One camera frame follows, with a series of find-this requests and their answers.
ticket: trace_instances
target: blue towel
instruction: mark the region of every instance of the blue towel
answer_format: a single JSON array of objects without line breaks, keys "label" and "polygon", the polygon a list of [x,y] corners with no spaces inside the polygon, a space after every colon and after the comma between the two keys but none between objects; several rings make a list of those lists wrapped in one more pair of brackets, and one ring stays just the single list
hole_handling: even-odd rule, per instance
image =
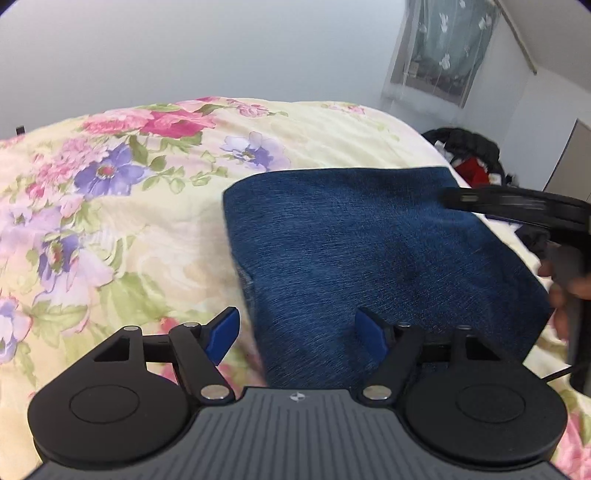
[{"label": "blue towel", "polygon": [[376,367],[355,310],[447,334],[477,327],[516,359],[551,309],[475,215],[447,210],[446,168],[265,173],[224,193],[236,269],[271,387],[357,387]]}]

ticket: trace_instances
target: floral bedspread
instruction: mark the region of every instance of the floral bedspread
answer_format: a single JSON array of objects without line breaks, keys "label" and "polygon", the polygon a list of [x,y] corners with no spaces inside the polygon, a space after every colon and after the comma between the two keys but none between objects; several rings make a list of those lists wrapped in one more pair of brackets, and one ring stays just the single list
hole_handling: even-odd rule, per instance
[{"label": "floral bedspread", "polygon": [[[288,168],[447,163],[402,122],[358,105],[215,97],[69,119],[0,141],[0,165],[0,478],[17,480],[39,461],[30,399],[124,325],[166,333],[234,305],[241,335],[219,368],[237,392],[264,384],[225,234],[232,183]],[[536,267],[510,229],[483,221]],[[563,349],[548,328],[528,366],[554,371]],[[150,369],[174,380],[170,366]],[[555,460],[587,478],[591,410],[555,383],[571,412]]]}]

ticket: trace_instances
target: human hand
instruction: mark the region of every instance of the human hand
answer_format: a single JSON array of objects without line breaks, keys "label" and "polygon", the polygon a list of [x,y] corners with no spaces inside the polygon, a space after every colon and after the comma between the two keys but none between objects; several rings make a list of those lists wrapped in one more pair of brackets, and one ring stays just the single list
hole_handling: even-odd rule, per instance
[{"label": "human hand", "polygon": [[[540,277],[551,277],[552,264],[547,260],[542,260],[538,275]],[[567,286],[567,291],[580,299],[591,300],[591,275],[574,279]],[[569,338],[569,317],[565,310],[567,295],[558,284],[553,283],[548,291],[548,297],[550,305],[556,309],[553,315],[556,335],[561,340],[567,340]]]}]

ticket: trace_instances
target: white wall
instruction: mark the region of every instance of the white wall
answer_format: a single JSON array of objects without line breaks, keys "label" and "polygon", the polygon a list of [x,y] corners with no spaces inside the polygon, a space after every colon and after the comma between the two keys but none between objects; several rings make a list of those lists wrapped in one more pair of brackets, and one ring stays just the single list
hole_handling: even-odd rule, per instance
[{"label": "white wall", "polygon": [[0,138],[207,95],[379,106],[404,0],[19,0],[0,18]]},{"label": "white wall", "polygon": [[577,118],[591,125],[591,93],[541,69],[529,79],[501,145],[505,170],[517,173],[522,187],[543,189]]},{"label": "white wall", "polygon": [[[505,139],[525,85],[532,75],[509,25],[500,17],[463,108],[422,95],[421,92],[407,91],[404,93],[406,99],[394,99],[385,109],[419,132],[460,126],[478,132],[500,145]],[[396,96],[392,86],[388,84],[385,94]]]},{"label": "white wall", "polygon": [[500,18],[459,124],[501,146],[525,85],[533,75],[509,25]]}]

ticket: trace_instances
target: window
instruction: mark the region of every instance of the window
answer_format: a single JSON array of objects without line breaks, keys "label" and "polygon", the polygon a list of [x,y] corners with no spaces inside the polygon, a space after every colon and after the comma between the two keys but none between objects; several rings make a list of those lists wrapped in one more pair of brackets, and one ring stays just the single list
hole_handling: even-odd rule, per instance
[{"label": "window", "polygon": [[463,107],[497,17],[493,0],[410,0],[390,82]]}]

